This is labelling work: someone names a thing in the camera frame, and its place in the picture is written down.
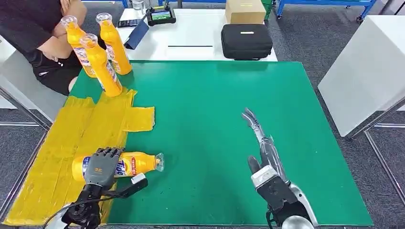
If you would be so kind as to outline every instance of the plastic bottle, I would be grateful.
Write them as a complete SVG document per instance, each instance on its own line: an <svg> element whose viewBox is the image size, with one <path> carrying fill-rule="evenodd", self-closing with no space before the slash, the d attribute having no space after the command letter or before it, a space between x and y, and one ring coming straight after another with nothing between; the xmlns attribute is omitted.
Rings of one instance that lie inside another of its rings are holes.
<svg viewBox="0 0 405 229"><path fill-rule="evenodd" d="M120 75L128 74L132 66L125 54L118 31L112 23L112 16L109 13L100 13L96 16L96 21L100 24L100 36L106 43L115 71Z"/></svg>
<svg viewBox="0 0 405 229"><path fill-rule="evenodd" d="M96 73L91 67L85 49L80 44L80 38L86 33L77 24L77 18L75 16L66 16L61 19L61 23L66 28L67 42L69 42L69 44L72 46L73 51L76 53L76 56L82 64L86 74L95 78Z"/></svg>
<svg viewBox="0 0 405 229"><path fill-rule="evenodd" d="M88 60L106 95L114 97L121 94L122 85L108 61L106 51L98 45L97 36L88 33L80 38L80 43L85 48Z"/></svg>
<svg viewBox="0 0 405 229"><path fill-rule="evenodd" d="M83 181L90 156L77 157L72 163L73 178ZM163 171L164 158L160 153L156 156L142 152L126 152L119 157L114 177L133 177L139 173L147 173L152 170Z"/></svg>

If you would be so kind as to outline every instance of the bottle cap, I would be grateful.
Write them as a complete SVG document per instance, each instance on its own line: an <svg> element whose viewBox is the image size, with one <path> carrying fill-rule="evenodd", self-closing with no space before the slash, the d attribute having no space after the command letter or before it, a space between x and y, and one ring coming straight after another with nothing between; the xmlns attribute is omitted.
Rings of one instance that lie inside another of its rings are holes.
<svg viewBox="0 0 405 229"><path fill-rule="evenodd" d="M161 172L164 170L164 157L163 153L155 156L156 170Z"/></svg>
<svg viewBox="0 0 405 229"><path fill-rule="evenodd" d="M104 21L107 21L107 22L109 22L109 24L110 23L112 23L111 21L113 20L113 17L111 16L111 14L109 14L109 13L99 13L97 16L96 16L96 21L98 22L98 23L102 23L102 22L104 22Z"/></svg>
<svg viewBox="0 0 405 229"><path fill-rule="evenodd" d="M61 19L61 24L65 27L71 27L77 25L77 18L75 16L65 16Z"/></svg>
<svg viewBox="0 0 405 229"><path fill-rule="evenodd" d="M97 42L98 42L97 36L91 33L87 33L86 35L80 38L80 44L84 48L93 48L94 46L97 45Z"/></svg>

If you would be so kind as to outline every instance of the robotic hand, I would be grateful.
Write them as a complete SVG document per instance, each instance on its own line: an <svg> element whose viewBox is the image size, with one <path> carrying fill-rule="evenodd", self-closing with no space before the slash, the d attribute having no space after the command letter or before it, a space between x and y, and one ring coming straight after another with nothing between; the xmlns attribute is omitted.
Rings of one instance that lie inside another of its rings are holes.
<svg viewBox="0 0 405 229"><path fill-rule="evenodd" d="M242 117L255 132L260 145L262 163L254 156L249 156L247 162L256 192L267 202L269 227L275 222L282 229L313 229L318 225L314 212L301 189L287 179L272 137L265 136L255 114L248 108Z"/></svg>
<svg viewBox="0 0 405 229"><path fill-rule="evenodd" d="M63 207L44 224L43 228L64 228L67 229L71 223L81 226L81 229L95 229L101 222L100 201L113 198L128 198L148 185L148 180L143 173L131 179L132 185L124 190L109 191L115 180L114 172L117 168L118 158L124 149L110 148L98 149L84 168L85 186L79 194L77 201L69 206Z"/></svg>

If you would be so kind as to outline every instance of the cardboard box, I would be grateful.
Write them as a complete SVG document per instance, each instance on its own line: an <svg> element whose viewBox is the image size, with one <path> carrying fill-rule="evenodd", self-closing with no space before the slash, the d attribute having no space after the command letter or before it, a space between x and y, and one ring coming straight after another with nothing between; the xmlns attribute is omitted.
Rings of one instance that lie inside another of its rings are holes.
<svg viewBox="0 0 405 229"><path fill-rule="evenodd" d="M260 0L227 0L226 20L230 24L263 24L266 10Z"/></svg>

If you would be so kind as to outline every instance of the black case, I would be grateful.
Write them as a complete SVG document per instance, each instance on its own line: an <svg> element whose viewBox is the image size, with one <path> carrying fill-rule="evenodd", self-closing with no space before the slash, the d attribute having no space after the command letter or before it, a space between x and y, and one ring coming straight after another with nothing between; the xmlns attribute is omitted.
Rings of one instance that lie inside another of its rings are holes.
<svg viewBox="0 0 405 229"><path fill-rule="evenodd" d="M259 60L271 53L273 41L263 24L227 24L221 31L222 52L235 60Z"/></svg>

